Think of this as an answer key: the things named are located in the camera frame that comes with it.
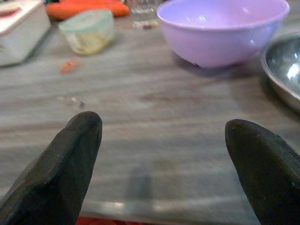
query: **plastic container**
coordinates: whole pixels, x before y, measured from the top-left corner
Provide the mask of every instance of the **plastic container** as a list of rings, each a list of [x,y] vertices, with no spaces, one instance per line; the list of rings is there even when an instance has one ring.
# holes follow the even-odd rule
[[[50,28],[42,0],[3,2],[3,11],[18,7],[14,13],[0,16],[0,66],[22,62]]]
[[[86,11],[61,22],[59,29],[75,53],[95,54],[113,40],[113,14],[108,10]]]

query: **countertop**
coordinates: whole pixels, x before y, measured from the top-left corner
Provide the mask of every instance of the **countertop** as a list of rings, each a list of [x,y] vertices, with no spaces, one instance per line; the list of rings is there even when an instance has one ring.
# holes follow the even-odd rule
[[[300,28],[300,1],[277,35]],[[246,119],[299,151],[300,117],[270,90],[258,58],[203,70],[175,55],[160,29],[116,20],[116,40],[83,66],[55,26],[22,64],[0,68],[0,197],[75,114],[104,122],[82,215],[176,224],[259,224],[225,146]]]

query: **white box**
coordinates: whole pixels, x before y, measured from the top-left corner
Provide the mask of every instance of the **white box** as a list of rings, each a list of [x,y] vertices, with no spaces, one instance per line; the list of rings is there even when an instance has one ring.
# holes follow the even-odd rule
[[[41,0],[17,3],[19,11],[0,17],[0,66],[22,62],[51,26]]]

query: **carrot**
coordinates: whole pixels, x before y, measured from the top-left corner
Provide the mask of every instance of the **carrot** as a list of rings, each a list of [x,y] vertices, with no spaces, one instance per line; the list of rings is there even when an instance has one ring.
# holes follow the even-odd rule
[[[111,10],[115,17],[129,14],[129,9],[120,1],[116,0],[87,0],[84,3],[75,3],[74,0],[64,0],[60,3],[50,3],[46,5],[47,14],[59,20],[68,19],[80,12],[93,9]]]

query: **container lid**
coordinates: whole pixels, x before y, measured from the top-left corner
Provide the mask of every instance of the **container lid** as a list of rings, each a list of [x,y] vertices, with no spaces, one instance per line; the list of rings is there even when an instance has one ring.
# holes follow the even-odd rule
[[[113,19],[113,14],[109,10],[90,10],[79,13],[70,19],[61,22],[59,29],[62,32],[80,32],[93,30],[99,26],[105,26]]]
[[[17,10],[11,14],[0,16],[0,36],[10,32],[18,23],[22,22],[30,13],[43,4],[42,0],[16,0],[0,3],[0,11]]]

